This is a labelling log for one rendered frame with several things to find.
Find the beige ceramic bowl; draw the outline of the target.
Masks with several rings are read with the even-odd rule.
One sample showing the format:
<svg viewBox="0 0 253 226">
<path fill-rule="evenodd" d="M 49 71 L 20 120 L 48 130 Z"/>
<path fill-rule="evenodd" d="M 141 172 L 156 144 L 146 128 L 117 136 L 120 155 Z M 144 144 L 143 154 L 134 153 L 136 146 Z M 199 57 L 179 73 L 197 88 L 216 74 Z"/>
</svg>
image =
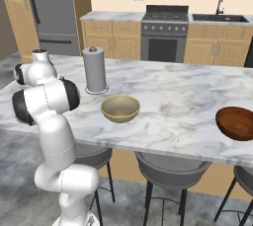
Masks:
<svg viewBox="0 0 253 226">
<path fill-rule="evenodd" d="M 101 103 L 101 112 L 105 118 L 115 123 L 125 123 L 136 117 L 140 102 L 128 95 L 113 95 Z"/>
</svg>

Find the brown wooden bowl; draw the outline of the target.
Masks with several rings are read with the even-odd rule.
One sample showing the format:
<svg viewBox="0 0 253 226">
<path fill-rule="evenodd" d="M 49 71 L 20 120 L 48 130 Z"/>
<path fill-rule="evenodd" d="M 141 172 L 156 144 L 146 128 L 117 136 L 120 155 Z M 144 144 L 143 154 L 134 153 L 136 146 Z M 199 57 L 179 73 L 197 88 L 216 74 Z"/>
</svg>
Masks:
<svg viewBox="0 0 253 226">
<path fill-rule="evenodd" d="M 227 137 L 237 141 L 253 139 L 253 112 L 239 107 L 225 107 L 217 111 L 215 122 Z"/>
</svg>

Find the grey paper towel holder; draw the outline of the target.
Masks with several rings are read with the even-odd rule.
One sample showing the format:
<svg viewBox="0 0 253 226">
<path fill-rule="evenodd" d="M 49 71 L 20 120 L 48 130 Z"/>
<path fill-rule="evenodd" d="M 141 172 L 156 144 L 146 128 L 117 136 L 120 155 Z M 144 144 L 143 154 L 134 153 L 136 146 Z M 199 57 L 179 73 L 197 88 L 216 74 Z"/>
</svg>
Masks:
<svg viewBox="0 0 253 226">
<path fill-rule="evenodd" d="M 86 47 L 82 50 L 86 92 L 92 95 L 104 94 L 109 90 L 106 82 L 104 49 L 98 46 Z"/>
</svg>

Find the wooden base cupboards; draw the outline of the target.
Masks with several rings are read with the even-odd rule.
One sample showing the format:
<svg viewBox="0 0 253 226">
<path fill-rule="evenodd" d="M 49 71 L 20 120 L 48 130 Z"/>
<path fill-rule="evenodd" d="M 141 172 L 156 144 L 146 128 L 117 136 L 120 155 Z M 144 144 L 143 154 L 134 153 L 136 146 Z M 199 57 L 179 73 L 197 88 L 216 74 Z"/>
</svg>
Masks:
<svg viewBox="0 0 253 226">
<path fill-rule="evenodd" d="M 105 58 L 140 59 L 140 22 L 83 21 L 85 47 L 104 49 Z"/>
<path fill-rule="evenodd" d="M 189 25 L 184 62 L 243 67 L 253 26 Z"/>
</svg>

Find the grey bar stool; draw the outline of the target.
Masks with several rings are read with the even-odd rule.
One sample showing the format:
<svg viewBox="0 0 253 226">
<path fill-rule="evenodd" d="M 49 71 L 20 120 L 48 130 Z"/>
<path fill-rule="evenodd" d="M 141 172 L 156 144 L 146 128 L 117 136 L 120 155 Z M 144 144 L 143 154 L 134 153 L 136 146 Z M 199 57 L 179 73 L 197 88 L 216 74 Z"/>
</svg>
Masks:
<svg viewBox="0 0 253 226">
<path fill-rule="evenodd" d="M 184 226 L 187 190 L 200 181 L 211 162 L 143 152 L 135 152 L 135 157 L 140 172 L 147 179 L 143 226 L 147 224 L 153 186 L 181 191 L 178 204 L 181 216 L 180 226 Z"/>
<path fill-rule="evenodd" d="M 252 196 L 252 200 L 245 212 L 243 212 L 243 218 L 239 218 L 239 226 L 244 226 L 246 223 L 246 220 L 249 216 L 251 216 L 251 212 L 253 211 L 253 169 L 247 168 L 247 167 L 241 167 L 241 166 L 235 166 L 233 168 L 234 178 L 231 182 L 231 185 L 215 215 L 214 222 L 217 221 L 219 215 L 221 212 L 224 212 L 224 206 L 235 186 L 236 183 L 239 183 L 239 185 Z"/>
<path fill-rule="evenodd" d="M 108 177 L 110 182 L 109 192 L 112 195 L 112 200 L 115 199 L 113 178 L 111 173 L 110 159 L 113 154 L 112 148 L 106 148 L 101 146 L 93 146 L 87 144 L 77 143 L 76 148 L 76 164 L 83 164 L 96 168 L 97 170 L 107 166 Z"/>
</svg>

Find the grey oven with hob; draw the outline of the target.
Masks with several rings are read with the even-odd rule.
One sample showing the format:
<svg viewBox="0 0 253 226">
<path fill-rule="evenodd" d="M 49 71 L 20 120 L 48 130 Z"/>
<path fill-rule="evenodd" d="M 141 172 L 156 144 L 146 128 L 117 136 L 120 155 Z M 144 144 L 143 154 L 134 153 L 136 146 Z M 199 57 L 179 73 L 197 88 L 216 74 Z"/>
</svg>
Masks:
<svg viewBox="0 0 253 226">
<path fill-rule="evenodd" d="M 140 59 L 183 63 L 188 35 L 188 6 L 147 5 L 141 20 Z"/>
</svg>

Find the grey fridge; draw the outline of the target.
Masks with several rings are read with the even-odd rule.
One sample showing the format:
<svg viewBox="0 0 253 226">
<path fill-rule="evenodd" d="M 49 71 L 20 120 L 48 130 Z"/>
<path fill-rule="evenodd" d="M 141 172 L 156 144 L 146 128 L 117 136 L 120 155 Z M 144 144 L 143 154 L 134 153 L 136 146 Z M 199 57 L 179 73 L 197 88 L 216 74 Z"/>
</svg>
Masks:
<svg viewBox="0 0 253 226">
<path fill-rule="evenodd" d="M 79 55 L 72 0 L 31 0 L 40 47 L 49 54 Z"/>
</svg>

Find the black sink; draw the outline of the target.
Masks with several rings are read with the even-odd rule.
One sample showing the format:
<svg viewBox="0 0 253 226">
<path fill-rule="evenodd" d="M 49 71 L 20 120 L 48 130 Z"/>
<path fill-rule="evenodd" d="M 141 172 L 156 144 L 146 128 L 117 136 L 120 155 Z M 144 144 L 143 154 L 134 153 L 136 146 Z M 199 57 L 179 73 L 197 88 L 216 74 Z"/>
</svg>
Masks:
<svg viewBox="0 0 253 226">
<path fill-rule="evenodd" d="M 205 22 L 249 23 L 249 21 L 242 15 L 193 14 L 193 19 L 194 21 L 205 21 Z"/>
</svg>

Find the grey tap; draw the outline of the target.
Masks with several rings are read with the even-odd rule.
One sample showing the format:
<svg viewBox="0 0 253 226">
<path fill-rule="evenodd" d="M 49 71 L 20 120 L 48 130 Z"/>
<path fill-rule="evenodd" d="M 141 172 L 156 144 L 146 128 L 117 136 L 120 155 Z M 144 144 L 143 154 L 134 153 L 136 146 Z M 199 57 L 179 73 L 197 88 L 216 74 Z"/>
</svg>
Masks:
<svg viewBox="0 0 253 226">
<path fill-rule="evenodd" d="M 217 7 L 216 7 L 216 11 L 215 11 L 215 14 L 216 15 L 220 15 L 220 14 L 223 14 L 224 12 L 223 12 L 223 10 L 221 11 L 220 10 L 220 4 L 223 2 L 223 0 L 218 0 L 218 2 L 217 2 Z"/>
</svg>

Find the tall wooden cupboard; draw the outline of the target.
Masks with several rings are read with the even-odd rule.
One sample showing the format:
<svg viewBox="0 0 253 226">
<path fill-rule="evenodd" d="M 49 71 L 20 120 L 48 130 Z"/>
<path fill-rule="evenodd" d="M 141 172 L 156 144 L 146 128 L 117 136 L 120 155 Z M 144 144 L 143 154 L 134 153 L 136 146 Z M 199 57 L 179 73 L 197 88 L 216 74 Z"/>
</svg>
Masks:
<svg viewBox="0 0 253 226">
<path fill-rule="evenodd" d="M 30 0 L 4 0 L 21 61 L 32 62 L 32 52 L 40 47 Z"/>
</svg>

